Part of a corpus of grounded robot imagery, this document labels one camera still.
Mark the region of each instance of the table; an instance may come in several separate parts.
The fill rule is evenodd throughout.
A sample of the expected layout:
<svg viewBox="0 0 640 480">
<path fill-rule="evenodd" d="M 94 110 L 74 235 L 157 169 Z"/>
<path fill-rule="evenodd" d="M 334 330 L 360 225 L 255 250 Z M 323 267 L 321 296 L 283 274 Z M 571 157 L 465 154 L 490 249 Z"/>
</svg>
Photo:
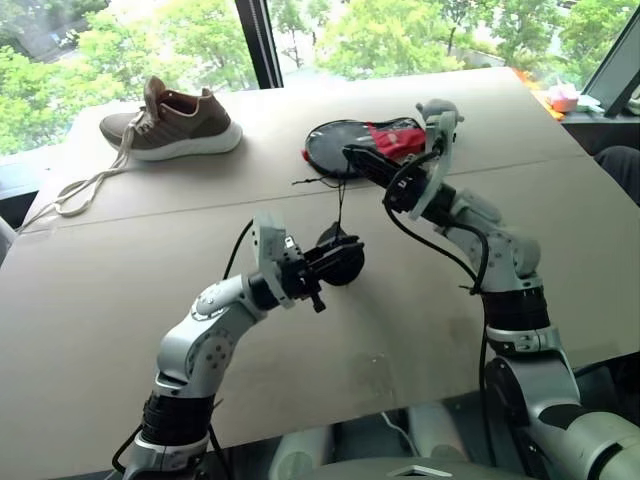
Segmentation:
<svg viewBox="0 0 640 480">
<path fill-rule="evenodd" d="M 461 86 L 475 75 L 472 96 Z M 402 88 L 391 89 L 396 81 Z M 317 109 L 296 117 L 282 106 L 279 114 L 299 121 L 290 122 L 278 142 L 273 121 L 266 119 L 273 114 L 254 108 L 242 116 L 247 138 L 239 151 L 209 163 L 188 159 L 137 167 L 110 179 L 85 215 L 36 224 L 18 238 L 0 270 L 2 476 L 108 468 L 113 450 L 139 421 L 160 339 L 220 277 L 253 213 L 280 212 L 303 246 L 314 244 L 335 219 L 334 191 L 290 186 L 310 176 L 295 158 L 307 115 L 315 124 L 375 111 L 375 119 L 410 114 L 410 108 L 395 110 L 388 92 L 413 102 L 424 95 L 423 84 L 439 85 L 442 96 L 450 88 L 450 97 L 466 102 L 461 108 L 468 120 L 454 157 L 459 166 L 448 182 L 481 193 L 510 224 L 540 241 L 550 315 L 572 364 L 638 350 L 637 207 L 509 70 L 359 82 L 344 97 L 352 102 L 350 112 L 328 103 L 326 117 Z M 489 129 L 469 111 L 480 114 L 481 104 L 493 103 L 495 85 L 511 100 L 496 102 Z M 356 94 L 360 103 L 349 96 Z M 337 101 L 338 94 L 332 95 Z M 303 103 L 302 96 L 292 93 L 295 104 Z M 282 105 L 288 95 L 234 94 L 225 105 L 238 117 L 254 105 L 252 98 Z M 519 122 L 510 114 L 514 105 L 521 106 Z M 334 108 L 345 110 L 337 115 Z M 269 135 L 260 133 L 260 118 Z M 496 149 L 504 132 L 504 150 Z M 273 151 L 276 144 L 281 155 Z M 487 156 L 466 156 L 476 151 Z M 503 151 L 508 155 L 489 156 Z M 179 187 L 179 199 L 159 193 Z M 468 281 L 456 265 L 395 229 L 381 198 L 380 188 L 364 183 L 347 192 L 344 227 L 366 244 L 360 277 L 344 288 L 326 287 L 322 314 L 309 302 L 274 311 L 239 343 L 214 415 L 224 445 L 476 388 L 480 300 L 458 288 Z M 426 222 L 414 227 L 448 246 Z M 235 271 L 253 268 L 245 245 Z"/>
</svg>

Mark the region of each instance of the shoelace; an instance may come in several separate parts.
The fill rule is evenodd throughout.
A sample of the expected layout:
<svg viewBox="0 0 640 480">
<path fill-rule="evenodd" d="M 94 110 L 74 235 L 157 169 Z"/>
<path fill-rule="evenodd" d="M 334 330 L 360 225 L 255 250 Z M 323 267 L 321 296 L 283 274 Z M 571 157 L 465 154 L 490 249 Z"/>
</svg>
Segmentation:
<svg viewBox="0 0 640 480">
<path fill-rule="evenodd" d="M 54 201 L 42 207 L 33 217 L 23 223 L 22 226 L 18 229 L 18 233 L 24 231 L 24 229 L 32 225 L 40 218 L 49 214 L 52 210 L 55 210 L 55 212 L 61 217 L 67 218 L 75 217 L 76 215 L 80 215 L 81 213 L 85 212 L 93 203 L 93 200 L 95 199 L 96 194 L 98 193 L 98 190 L 102 185 L 102 182 L 104 182 L 109 177 L 113 177 L 114 175 L 122 173 L 125 170 L 125 167 L 127 166 L 127 163 L 129 162 L 129 158 L 131 156 L 131 145 L 133 143 L 135 127 L 138 125 L 138 122 L 141 121 L 144 114 L 145 111 L 141 110 L 140 113 L 138 113 L 126 126 L 122 134 L 122 141 L 120 142 L 118 155 L 109 168 L 96 173 L 87 180 L 78 180 L 64 187 L 62 190 L 60 190 L 60 193 L 58 193 L 58 196 Z M 91 188 L 91 190 L 89 192 L 89 196 L 82 203 L 82 205 L 74 209 L 63 209 L 63 205 L 65 202 L 75 197 L 77 194 L 86 190 L 87 188 Z"/>
</svg>

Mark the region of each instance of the tree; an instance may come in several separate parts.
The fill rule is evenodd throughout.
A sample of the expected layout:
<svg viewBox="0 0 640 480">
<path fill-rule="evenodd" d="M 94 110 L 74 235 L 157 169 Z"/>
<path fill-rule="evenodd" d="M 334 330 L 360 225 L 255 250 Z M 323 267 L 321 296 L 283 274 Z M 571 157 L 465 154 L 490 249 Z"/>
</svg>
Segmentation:
<svg viewBox="0 0 640 480">
<path fill-rule="evenodd" d="M 225 0 L 176 0 L 160 12 L 160 24 L 175 53 L 194 60 L 197 84 L 241 90 L 255 73 L 237 16 Z"/>
<path fill-rule="evenodd" d="M 299 0 L 272 0 L 269 12 L 274 20 L 276 30 L 291 36 L 292 46 L 284 49 L 282 53 L 293 60 L 297 68 L 300 68 L 302 58 L 298 52 L 296 32 L 308 33 L 309 27 L 300 13 Z"/>
<path fill-rule="evenodd" d="M 317 31 L 324 28 L 329 21 L 329 11 L 331 6 L 328 0 L 309 0 L 307 5 L 307 14 L 311 19 L 311 23 L 315 28 L 311 29 L 311 35 L 313 36 L 313 44 L 318 41 Z"/>
<path fill-rule="evenodd" d="M 580 0 L 560 33 L 565 80 L 584 86 L 620 34 L 637 0 Z"/>
<path fill-rule="evenodd" d="M 493 35 L 502 39 L 498 52 L 507 65 L 533 70 L 545 58 L 560 23 L 555 0 L 502 0 Z"/>
<path fill-rule="evenodd" d="M 87 16 L 90 30 L 78 36 L 78 53 L 97 74 L 109 74 L 123 85 L 121 100 L 140 97 L 140 88 L 151 72 L 153 48 L 150 25 L 142 20 L 120 23 L 103 10 Z"/>
<path fill-rule="evenodd" d="M 458 70 L 434 41 L 447 30 L 439 9 L 423 0 L 352 0 L 325 32 L 318 64 L 352 80 Z"/>
<path fill-rule="evenodd" d="M 439 0 L 440 14 L 450 24 L 447 38 L 447 55 L 451 55 L 456 30 L 478 26 L 482 19 L 493 18 L 494 0 Z"/>
<path fill-rule="evenodd" d="M 1 47 L 0 153 L 60 142 L 81 108 L 109 101 L 120 88 L 86 65 L 34 62 Z"/>
</svg>

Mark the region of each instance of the shoe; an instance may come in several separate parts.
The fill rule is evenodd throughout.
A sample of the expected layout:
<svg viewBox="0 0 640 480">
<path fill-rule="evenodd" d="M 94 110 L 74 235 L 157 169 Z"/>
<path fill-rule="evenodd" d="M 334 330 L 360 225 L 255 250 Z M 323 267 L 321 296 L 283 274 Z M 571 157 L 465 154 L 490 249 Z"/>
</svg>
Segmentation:
<svg viewBox="0 0 640 480">
<path fill-rule="evenodd" d="M 240 125 L 231 121 L 206 88 L 199 97 L 186 95 L 167 90 L 162 80 L 151 77 L 144 87 L 144 101 L 142 112 L 109 115 L 100 122 L 102 135 L 116 149 L 132 123 L 132 138 L 127 138 L 131 158 L 154 161 L 223 153 L 242 138 Z"/>
</svg>

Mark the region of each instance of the white shoe sole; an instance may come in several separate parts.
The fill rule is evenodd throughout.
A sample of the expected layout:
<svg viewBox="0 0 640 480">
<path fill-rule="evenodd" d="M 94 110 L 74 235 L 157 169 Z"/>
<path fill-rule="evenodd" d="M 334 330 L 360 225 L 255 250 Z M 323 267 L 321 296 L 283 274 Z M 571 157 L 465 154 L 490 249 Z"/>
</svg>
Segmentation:
<svg viewBox="0 0 640 480">
<path fill-rule="evenodd" d="M 211 155 L 233 150 L 242 139 L 242 127 L 231 122 L 229 127 L 219 135 L 213 137 L 190 138 L 163 145 L 149 150 L 131 150 L 131 158 L 154 162 L 171 158 L 186 157 L 188 155 Z M 119 145 L 110 145 L 116 150 Z"/>
</svg>

